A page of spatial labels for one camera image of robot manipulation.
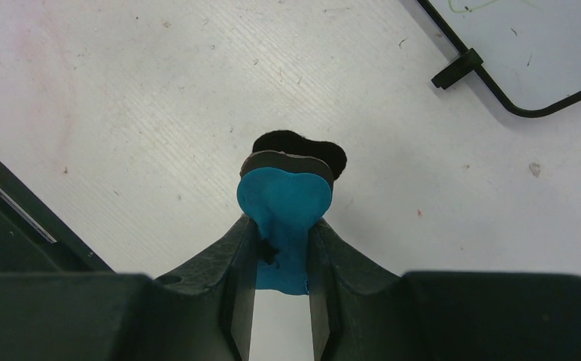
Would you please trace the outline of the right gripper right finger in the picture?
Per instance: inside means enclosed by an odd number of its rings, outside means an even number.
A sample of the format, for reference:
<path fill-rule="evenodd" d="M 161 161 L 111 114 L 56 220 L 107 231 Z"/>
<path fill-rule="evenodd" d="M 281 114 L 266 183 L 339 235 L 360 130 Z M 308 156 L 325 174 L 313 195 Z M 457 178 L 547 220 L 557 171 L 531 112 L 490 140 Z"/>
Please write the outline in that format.
<path fill-rule="evenodd" d="M 581 360 L 581 277 L 395 275 L 324 221 L 309 233 L 317 360 Z"/>

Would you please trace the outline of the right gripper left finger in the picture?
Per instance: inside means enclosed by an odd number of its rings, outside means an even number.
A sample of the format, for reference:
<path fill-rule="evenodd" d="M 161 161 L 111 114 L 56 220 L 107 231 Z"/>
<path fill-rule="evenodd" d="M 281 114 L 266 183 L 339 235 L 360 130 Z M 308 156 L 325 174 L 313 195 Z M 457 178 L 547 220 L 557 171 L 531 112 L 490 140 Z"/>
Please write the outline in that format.
<path fill-rule="evenodd" d="M 156 279 L 0 274 L 0 360 L 246 360 L 257 239 L 242 216 Z"/>

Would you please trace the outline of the blue heart eraser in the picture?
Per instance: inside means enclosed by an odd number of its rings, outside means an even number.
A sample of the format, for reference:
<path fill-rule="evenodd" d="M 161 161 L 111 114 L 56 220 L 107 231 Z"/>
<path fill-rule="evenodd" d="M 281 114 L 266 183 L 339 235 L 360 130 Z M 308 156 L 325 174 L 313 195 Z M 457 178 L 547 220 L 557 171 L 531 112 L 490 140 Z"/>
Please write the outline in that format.
<path fill-rule="evenodd" d="M 267 132 L 254 141 L 236 196 L 257 225 L 257 289 L 309 294 L 309 231 L 330 208 L 334 183 L 346 165 L 338 144 L 291 130 Z"/>

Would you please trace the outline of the black framed whiteboard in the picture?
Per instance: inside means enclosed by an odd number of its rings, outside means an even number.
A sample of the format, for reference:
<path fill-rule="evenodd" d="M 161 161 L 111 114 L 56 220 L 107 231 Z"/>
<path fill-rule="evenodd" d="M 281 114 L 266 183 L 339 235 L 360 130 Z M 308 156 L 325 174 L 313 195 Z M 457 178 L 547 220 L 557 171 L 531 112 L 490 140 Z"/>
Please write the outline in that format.
<path fill-rule="evenodd" d="M 419 4 L 458 55 L 481 56 L 472 72 L 510 113 L 545 117 L 581 101 L 581 1 Z"/>

